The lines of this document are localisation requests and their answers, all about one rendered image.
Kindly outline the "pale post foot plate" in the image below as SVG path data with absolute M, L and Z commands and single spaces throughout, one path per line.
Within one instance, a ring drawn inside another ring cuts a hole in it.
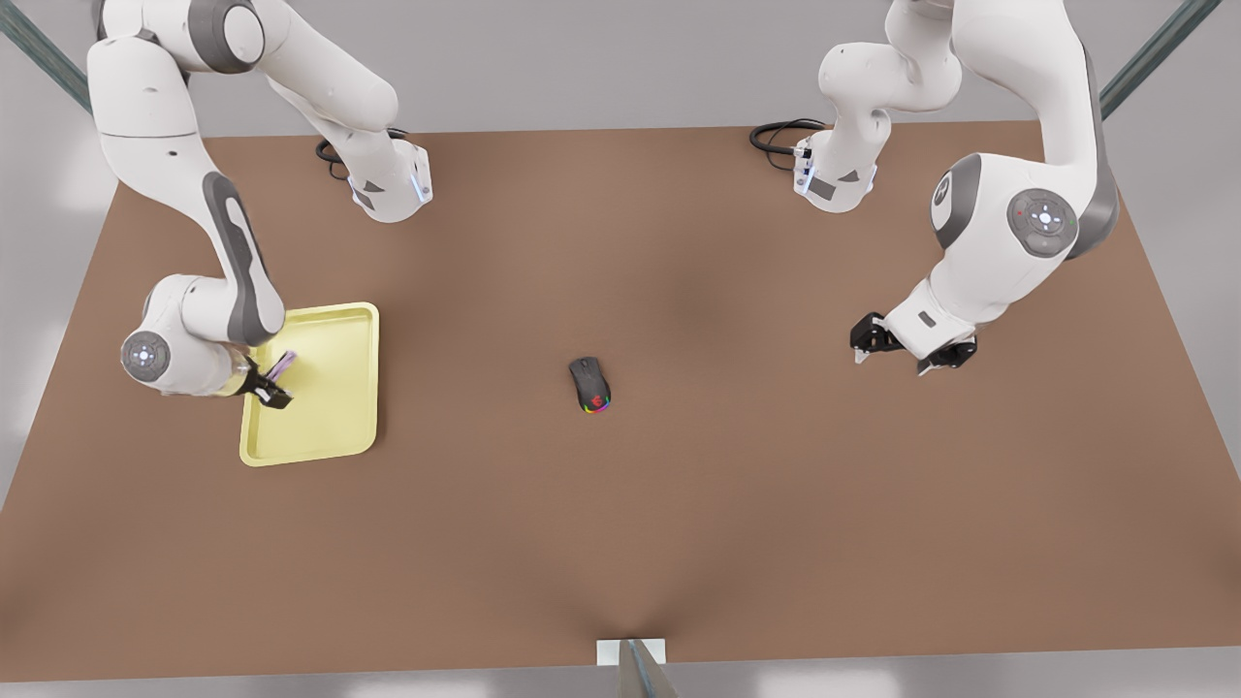
M 628 645 L 643 645 L 656 663 L 665 664 L 668 662 L 665 638 L 608 638 L 594 642 L 594 664 L 620 664 L 620 650 Z

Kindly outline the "silver frame post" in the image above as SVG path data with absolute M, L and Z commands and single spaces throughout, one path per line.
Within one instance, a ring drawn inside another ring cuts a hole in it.
M 48 79 L 71 97 L 74 102 L 93 113 L 88 94 L 87 76 L 79 66 L 71 61 L 67 53 L 58 48 L 12 0 L 0 0 L 0 34 L 4 34 L 17 48 L 37 66 Z
M 1113 114 L 1127 98 L 1222 5 L 1224 0 L 1183 0 L 1157 32 L 1143 43 L 1100 91 L 1100 119 Z
M 620 640 L 616 698 L 680 698 L 647 642 Z

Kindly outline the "yellow plastic tray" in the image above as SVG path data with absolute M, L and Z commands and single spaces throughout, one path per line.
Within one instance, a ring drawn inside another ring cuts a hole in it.
M 379 414 L 379 310 L 359 301 L 289 309 L 282 332 L 252 351 L 271 369 L 297 354 L 278 385 L 284 409 L 247 395 L 240 460 L 251 467 L 362 455 L 375 442 Z

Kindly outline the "black computer mouse, rainbow light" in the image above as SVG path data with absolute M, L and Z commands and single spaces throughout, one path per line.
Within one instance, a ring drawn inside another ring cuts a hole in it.
M 611 405 L 611 389 L 597 358 L 582 356 L 570 361 L 578 406 L 586 414 L 598 414 Z

